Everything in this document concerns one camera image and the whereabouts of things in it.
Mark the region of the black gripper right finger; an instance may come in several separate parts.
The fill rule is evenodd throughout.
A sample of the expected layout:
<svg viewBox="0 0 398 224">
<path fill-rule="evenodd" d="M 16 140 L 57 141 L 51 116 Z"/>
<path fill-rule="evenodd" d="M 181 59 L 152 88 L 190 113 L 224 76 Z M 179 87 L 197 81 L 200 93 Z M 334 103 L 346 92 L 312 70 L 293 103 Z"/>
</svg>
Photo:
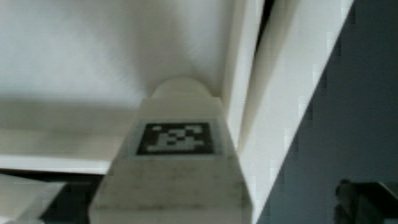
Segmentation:
<svg viewBox="0 0 398 224">
<path fill-rule="evenodd" d="M 339 181 L 334 224 L 398 224 L 398 182 Z"/>
</svg>

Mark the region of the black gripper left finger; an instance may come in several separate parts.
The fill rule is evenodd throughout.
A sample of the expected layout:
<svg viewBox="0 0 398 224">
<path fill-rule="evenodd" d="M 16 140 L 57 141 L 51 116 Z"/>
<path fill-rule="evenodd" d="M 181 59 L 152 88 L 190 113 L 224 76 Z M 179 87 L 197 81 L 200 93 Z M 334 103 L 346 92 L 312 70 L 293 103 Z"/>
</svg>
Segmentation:
<svg viewBox="0 0 398 224">
<path fill-rule="evenodd" d="M 89 224 L 89 205 L 101 182 L 99 176 L 76 176 L 41 215 L 44 224 Z"/>
</svg>

